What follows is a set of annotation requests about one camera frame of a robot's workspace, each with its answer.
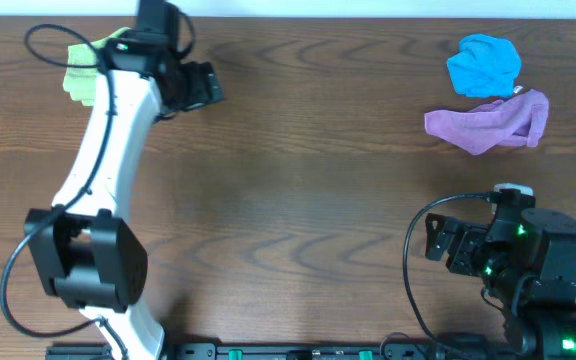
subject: cloth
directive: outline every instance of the cloth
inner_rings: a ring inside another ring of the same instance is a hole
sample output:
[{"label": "cloth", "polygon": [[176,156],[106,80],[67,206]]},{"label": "cloth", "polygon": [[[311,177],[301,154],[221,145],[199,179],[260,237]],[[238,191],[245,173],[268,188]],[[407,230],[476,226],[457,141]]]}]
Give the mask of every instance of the cloth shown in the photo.
[{"label": "cloth", "polygon": [[537,147],[548,120],[549,102],[530,90],[508,101],[497,100],[467,113],[437,110],[425,115],[426,132],[472,155],[495,145]]},{"label": "cloth", "polygon": [[446,66],[459,95],[510,97],[521,59],[510,41],[478,34],[461,39],[459,54]]},{"label": "cloth", "polygon": [[[102,48],[110,38],[116,38],[130,28],[121,28],[110,36],[92,42],[92,46]],[[86,44],[68,46],[68,64],[89,65],[97,62],[95,54],[90,51]],[[81,101],[84,106],[92,106],[95,103],[95,79],[97,69],[66,68],[64,76],[64,91],[70,93],[74,101]]]}]

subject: green light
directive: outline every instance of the green light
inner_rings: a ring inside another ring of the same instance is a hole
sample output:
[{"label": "green light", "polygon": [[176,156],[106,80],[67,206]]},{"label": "green light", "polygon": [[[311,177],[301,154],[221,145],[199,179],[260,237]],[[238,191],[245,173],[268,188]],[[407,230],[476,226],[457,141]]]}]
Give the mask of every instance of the green light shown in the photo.
[{"label": "green light", "polygon": [[561,342],[561,347],[564,348],[564,350],[575,350],[576,348],[576,344],[573,340],[570,339],[564,339]]}]

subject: green cloth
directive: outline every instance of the green cloth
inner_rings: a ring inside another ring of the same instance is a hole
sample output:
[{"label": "green cloth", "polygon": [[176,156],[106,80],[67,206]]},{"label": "green cloth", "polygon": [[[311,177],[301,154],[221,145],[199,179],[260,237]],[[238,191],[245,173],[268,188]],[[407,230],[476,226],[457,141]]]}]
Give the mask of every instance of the green cloth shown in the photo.
[{"label": "green cloth", "polygon": [[[92,46],[102,48],[110,38],[116,38],[124,31],[130,30],[128,27],[121,28],[112,33],[107,38],[92,42]],[[90,65],[97,62],[95,54],[90,51],[88,45],[78,44],[68,46],[68,64],[70,65]],[[95,79],[97,69],[67,68],[64,77],[64,91],[70,93],[70,98],[74,101],[81,101],[84,106],[95,104]]]}]

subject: wood grain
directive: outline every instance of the wood grain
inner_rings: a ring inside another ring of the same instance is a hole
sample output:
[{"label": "wood grain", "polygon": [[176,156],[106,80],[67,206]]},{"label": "wood grain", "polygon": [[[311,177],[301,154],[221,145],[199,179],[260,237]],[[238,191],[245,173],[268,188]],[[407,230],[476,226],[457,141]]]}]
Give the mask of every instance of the wood grain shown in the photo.
[{"label": "wood grain", "polygon": [[[90,113],[61,89],[63,69],[31,58],[32,25],[101,38],[129,18],[0,18],[0,272],[28,208],[47,207]],[[150,254],[146,296],[176,339],[377,342],[420,335],[401,280],[415,212],[444,195],[498,182],[532,186],[542,207],[576,218],[576,21],[195,19],[193,58],[215,65],[227,101],[155,126],[131,224]],[[518,84],[551,101],[537,149],[473,157],[428,136],[423,114],[490,100],[455,95],[445,60],[471,33],[510,39]],[[64,59],[72,40],[38,34]],[[485,222],[485,204],[442,213]],[[448,274],[412,245],[413,292],[435,332],[498,337],[501,317],[479,280]],[[11,302],[35,329],[80,321],[44,296],[28,254]],[[100,341],[95,330],[60,341]],[[48,341],[0,315],[0,358],[36,359]]]}]

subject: white background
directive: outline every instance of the white background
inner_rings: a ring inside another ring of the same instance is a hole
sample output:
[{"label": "white background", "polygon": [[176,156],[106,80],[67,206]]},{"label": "white background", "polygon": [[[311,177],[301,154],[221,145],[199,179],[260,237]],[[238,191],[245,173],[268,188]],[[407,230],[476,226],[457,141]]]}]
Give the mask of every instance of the white background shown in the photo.
[{"label": "white background", "polygon": [[[576,19],[576,0],[171,0],[192,16]],[[134,15],[137,0],[0,0],[0,15]]]}]

